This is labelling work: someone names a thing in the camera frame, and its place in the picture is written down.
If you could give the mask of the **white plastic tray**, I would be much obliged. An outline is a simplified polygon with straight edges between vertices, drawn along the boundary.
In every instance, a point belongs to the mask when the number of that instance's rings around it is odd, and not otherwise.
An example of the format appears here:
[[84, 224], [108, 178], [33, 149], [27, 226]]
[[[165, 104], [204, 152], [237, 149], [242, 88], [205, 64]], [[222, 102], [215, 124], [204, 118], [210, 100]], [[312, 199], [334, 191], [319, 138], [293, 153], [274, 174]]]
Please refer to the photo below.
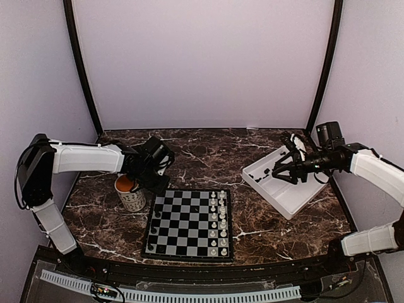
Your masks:
[[[288, 150], [285, 146], [281, 146], [273, 152], [287, 153]], [[275, 179], [271, 175], [260, 183], [256, 183], [248, 177], [244, 169], [242, 178], [287, 220], [296, 216], [326, 186], [325, 182], [328, 181], [328, 176], [318, 173], [308, 175], [307, 182], [300, 182], [297, 185]]]

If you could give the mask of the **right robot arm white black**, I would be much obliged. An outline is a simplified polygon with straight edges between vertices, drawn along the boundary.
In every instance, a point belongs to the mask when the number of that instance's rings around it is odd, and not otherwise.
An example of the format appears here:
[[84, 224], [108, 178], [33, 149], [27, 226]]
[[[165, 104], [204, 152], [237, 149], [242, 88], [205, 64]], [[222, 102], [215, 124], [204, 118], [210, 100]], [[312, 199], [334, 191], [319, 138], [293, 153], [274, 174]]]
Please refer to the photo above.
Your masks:
[[[296, 135], [288, 132], [280, 136], [288, 152], [277, 160], [272, 177], [293, 185], [306, 182], [309, 174], [324, 173], [328, 177], [335, 171], [347, 172], [371, 183], [403, 205], [403, 169], [360, 143], [345, 142], [336, 121], [316, 126], [319, 148], [308, 153]], [[335, 274], [345, 266], [347, 256], [394, 252], [403, 250], [403, 219], [343, 237], [339, 246], [322, 261], [322, 268]]]

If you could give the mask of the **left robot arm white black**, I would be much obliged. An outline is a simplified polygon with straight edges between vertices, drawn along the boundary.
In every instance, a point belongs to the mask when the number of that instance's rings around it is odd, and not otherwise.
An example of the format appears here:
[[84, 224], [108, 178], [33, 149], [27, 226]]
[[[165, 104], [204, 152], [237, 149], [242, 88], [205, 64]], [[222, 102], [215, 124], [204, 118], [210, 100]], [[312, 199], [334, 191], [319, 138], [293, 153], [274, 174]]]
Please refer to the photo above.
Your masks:
[[174, 161], [174, 152], [154, 136], [143, 144], [129, 146], [63, 142], [36, 134], [16, 164], [15, 200], [20, 209], [32, 211], [42, 232], [65, 255], [65, 266], [75, 275], [84, 275], [89, 270], [89, 262], [79, 253], [81, 248], [54, 202], [53, 175], [93, 171], [124, 174], [159, 194], [167, 188], [170, 178], [165, 170]]

